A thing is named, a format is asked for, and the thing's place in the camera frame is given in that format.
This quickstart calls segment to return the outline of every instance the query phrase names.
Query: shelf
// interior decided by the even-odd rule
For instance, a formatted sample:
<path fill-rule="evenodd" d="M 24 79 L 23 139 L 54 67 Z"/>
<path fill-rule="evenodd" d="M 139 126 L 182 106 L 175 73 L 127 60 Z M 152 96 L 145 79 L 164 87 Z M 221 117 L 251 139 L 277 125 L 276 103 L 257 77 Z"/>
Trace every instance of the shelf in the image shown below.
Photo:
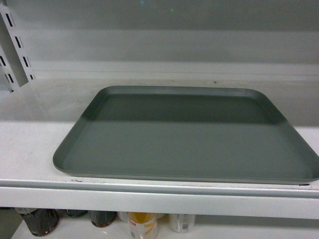
<path fill-rule="evenodd" d="M 301 186 L 170 182 L 60 172 L 52 163 L 54 152 L 97 92 L 111 85 L 258 90 L 319 153 L 318 82 L 36 80 L 0 102 L 1 206 L 319 219 L 318 181 Z"/>
<path fill-rule="evenodd" d="M 157 239 L 193 239 L 193 238 L 319 238 L 317 220 L 273 219 L 254 217 L 197 216 L 195 227 L 186 234 L 175 233 L 168 224 L 168 216 L 158 220 Z M 34 239 L 25 222 L 16 230 L 12 239 Z M 57 228 L 45 236 L 46 239 L 114 239 L 131 238 L 127 223 L 116 219 L 106 228 L 96 228 L 88 215 L 81 218 L 63 216 Z"/>

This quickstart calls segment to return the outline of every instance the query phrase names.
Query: metal shelf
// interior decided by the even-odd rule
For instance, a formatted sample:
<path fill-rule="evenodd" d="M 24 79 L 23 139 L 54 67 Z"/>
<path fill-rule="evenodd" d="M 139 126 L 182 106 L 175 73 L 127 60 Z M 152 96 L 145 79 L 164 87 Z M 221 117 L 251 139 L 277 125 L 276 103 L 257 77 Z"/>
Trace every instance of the metal shelf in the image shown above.
<path fill-rule="evenodd" d="M 58 145 L 96 93 L 110 85 L 216 86 L 212 81 L 93 79 L 89 85 L 70 79 L 26 84 L 0 103 L 2 206 L 319 218 L 318 181 L 195 183 L 78 178 L 58 171 L 52 163 Z M 319 153 L 319 83 L 225 81 L 218 86 L 264 93 Z"/>

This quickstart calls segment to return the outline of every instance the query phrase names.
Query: tray rim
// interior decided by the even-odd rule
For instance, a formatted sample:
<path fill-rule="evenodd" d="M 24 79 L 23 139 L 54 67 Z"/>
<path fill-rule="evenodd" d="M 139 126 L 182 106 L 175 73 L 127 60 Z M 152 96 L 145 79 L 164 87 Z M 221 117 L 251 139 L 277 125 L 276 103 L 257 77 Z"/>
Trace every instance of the tray rim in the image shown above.
<path fill-rule="evenodd" d="M 148 93 L 147 89 L 149 88 L 155 88 L 156 90 L 152 93 Z M 194 91 L 202 91 L 201 94 L 194 94 Z M 203 178 L 193 178 L 189 177 L 189 180 L 187 180 L 187 177 L 185 176 L 174 176 L 174 177 L 167 177 L 167 176 L 142 176 L 142 175 L 135 175 L 135 174 L 103 174 L 103 173 L 96 173 L 96 172 L 88 172 L 88 171 L 74 171 L 74 170 L 65 170 L 64 168 L 60 167 L 57 164 L 57 154 L 61 150 L 62 145 L 67 143 L 67 138 L 73 134 L 75 131 L 75 128 L 80 127 L 81 122 L 80 119 L 82 117 L 85 117 L 85 115 L 89 115 L 91 111 L 94 109 L 94 103 L 104 94 L 112 95 L 112 94 L 136 94 L 134 91 L 140 91 L 138 94 L 146 94 L 146 95 L 196 95 L 196 96 L 216 96 L 216 94 L 212 94 L 212 92 L 218 92 L 220 96 L 236 96 L 236 97 L 250 97 L 252 99 L 256 99 L 259 103 L 260 102 L 266 102 L 267 104 L 262 107 L 267 107 L 268 110 L 270 109 L 272 113 L 279 117 L 281 120 L 284 120 L 287 122 L 287 125 L 290 127 L 290 130 L 293 134 L 295 134 L 297 137 L 300 138 L 302 143 L 305 147 L 308 148 L 312 153 L 314 153 L 317 158 L 319 159 L 318 155 L 314 152 L 314 150 L 308 145 L 308 143 L 301 137 L 301 135 L 296 131 L 296 129 L 289 124 L 287 119 L 282 115 L 282 113 L 276 108 L 276 106 L 268 99 L 266 95 L 263 93 L 253 90 L 253 89 L 246 89 L 246 88 L 219 88 L 219 87 L 184 87 L 184 86 L 109 86 L 101 89 L 96 96 L 93 98 L 93 100 L 90 102 L 88 107 L 85 109 L 85 111 L 81 114 L 80 118 L 76 121 L 76 123 L 73 125 L 73 127 L 70 129 L 68 134 L 65 136 L 61 144 L 56 149 L 54 155 L 53 155 L 53 165 L 56 169 L 59 171 L 62 171 L 64 173 L 67 173 L 70 176 L 74 177 L 97 177 L 97 178 L 115 178 L 115 179 L 133 179 L 133 180 L 159 180 L 159 181 L 189 181 L 189 182 L 216 182 L 216 183 L 257 183 L 257 184 L 289 184 L 289 185 L 301 185 L 301 184 L 307 184 L 313 181 L 316 181 L 319 179 L 317 178 L 309 178 L 309 179 L 280 179 L 280 178 L 271 178 L 271 179 L 256 179 L 256 178 L 236 178 L 236 177 L 218 177 L 218 178 L 211 178 L 206 179 Z M 236 92 L 237 95 L 223 95 L 221 93 L 227 92 L 228 94 L 230 92 Z"/>

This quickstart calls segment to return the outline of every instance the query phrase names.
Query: label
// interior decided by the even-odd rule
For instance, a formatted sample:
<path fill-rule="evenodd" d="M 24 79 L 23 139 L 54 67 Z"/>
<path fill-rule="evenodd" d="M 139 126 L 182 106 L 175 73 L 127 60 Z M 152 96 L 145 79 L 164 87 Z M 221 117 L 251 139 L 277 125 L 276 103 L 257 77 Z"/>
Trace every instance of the label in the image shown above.
<path fill-rule="evenodd" d="M 134 239 L 154 239 L 158 233 L 156 217 L 146 223 L 135 223 L 129 219 L 131 236 Z"/>
<path fill-rule="evenodd" d="M 28 214 L 37 210 L 37 208 L 14 208 L 14 209 L 20 214 Z"/>

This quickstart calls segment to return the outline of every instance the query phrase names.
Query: tray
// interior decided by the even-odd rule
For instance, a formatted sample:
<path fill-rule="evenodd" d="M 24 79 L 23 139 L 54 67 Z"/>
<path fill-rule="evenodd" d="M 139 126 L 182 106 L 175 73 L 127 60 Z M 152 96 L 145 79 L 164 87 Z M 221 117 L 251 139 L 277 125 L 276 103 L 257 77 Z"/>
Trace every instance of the tray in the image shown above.
<path fill-rule="evenodd" d="M 102 89 L 53 156 L 73 176 L 305 184 L 319 157 L 262 93 Z"/>

